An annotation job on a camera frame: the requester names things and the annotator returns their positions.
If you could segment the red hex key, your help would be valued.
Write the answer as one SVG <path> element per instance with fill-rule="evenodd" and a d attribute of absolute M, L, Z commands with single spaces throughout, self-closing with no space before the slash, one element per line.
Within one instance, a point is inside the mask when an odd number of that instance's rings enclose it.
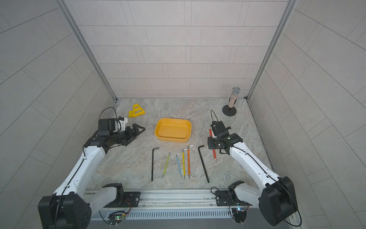
<path fill-rule="evenodd" d="M 209 133 L 210 133 L 210 137 L 213 137 L 213 133 L 212 133 L 211 128 L 209 129 Z M 214 158 L 214 161 L 216 163 L 217 162 L 216 151 L 215 151 L 215 149 L 212 149 L 212 151 L 213 151 L 213 158 Z"/>

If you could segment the long black hex key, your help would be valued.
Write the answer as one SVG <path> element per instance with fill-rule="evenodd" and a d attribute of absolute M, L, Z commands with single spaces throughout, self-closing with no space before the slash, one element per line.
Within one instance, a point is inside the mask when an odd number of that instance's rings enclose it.
<path fill-rule="evenodd" d="M 198 147 L 198 153 L 199 153 L 199 157 L 200 157 L 200 160 L 201 160 L 201 163 L 202 163 L 202 166 L 203 166 L 203 170 L 204 170 L 204 173 L 205 173 L 207 183 L 210 183 L 208 173 L 207 173 L 207 169 L 206 169 L 206 166 L 205 166 L 205 163 L 204 163 L 204 160 L 203 160 L 203 156 L 202 156 L 202 153 L 201 153 L 201 148 L 204 148 L 204 147 L 205 147 L 205 145 L 199 146 Z"/>

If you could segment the yellow hex key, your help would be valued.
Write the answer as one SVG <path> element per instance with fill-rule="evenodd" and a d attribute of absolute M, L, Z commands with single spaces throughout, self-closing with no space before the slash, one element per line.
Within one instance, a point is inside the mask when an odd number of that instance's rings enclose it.
<path fill-rule="evenodd" d="M 185 173 L 185 151 L 186 150 L 187 150 L 187 148 L 184 148 L 182 150 L 182 163 L 183 163 L 183 175 L 184 175 L 184 179 L 185 179 L 185 175 L 186 175 L 186 173 Z"/>

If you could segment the orange hex key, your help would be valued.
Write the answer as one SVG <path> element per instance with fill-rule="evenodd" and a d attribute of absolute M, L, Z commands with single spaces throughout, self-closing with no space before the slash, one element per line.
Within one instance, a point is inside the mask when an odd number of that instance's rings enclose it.
<path fill-rule="evenodd" d="M 191 177 L 191 166 L 190 166 L 190 148 L 194 147 L 194 145 L 189 145 L 187 148 L 187 157 L 188 157 L 188 178 Z"/>

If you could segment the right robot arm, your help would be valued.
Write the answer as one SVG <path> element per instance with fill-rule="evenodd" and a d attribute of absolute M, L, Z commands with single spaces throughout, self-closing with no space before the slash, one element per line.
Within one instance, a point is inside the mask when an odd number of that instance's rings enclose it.
<path fill-rule="evenodd" d="M 230 206 L 247 203 L 250 207 L 258 208 L 272 226 L 278 225 L 298 211 L 292 180 L 279 176 L 262 163 L 237 134 L 211 130 L 208 147 L 224 150 L 247 171 L 257 185 L 254 188 L 241 180 L 231 184 L 224 196 L 230 201 Z"/>

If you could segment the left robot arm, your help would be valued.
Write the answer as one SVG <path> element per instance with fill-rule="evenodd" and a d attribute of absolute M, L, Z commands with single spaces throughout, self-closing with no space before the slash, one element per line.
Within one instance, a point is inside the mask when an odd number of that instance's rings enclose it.
<path fill-rule="evenodd" d="M 101 119 L 98 130 L 87 140 L 83 152 L 66 180 L 50 196 L 43 197 L 38 211 L 44 229 L 85 229 L 92 216 L 102 208 L 137 206 L 125 196 L 121 183 L 103 186 L 95 194 L 84 197 L 89 180 L 95 169 L 116 146 L 127 146 L 133 142 L 145 128 L 133 124 L 125 126 L 125 118 Z"/>

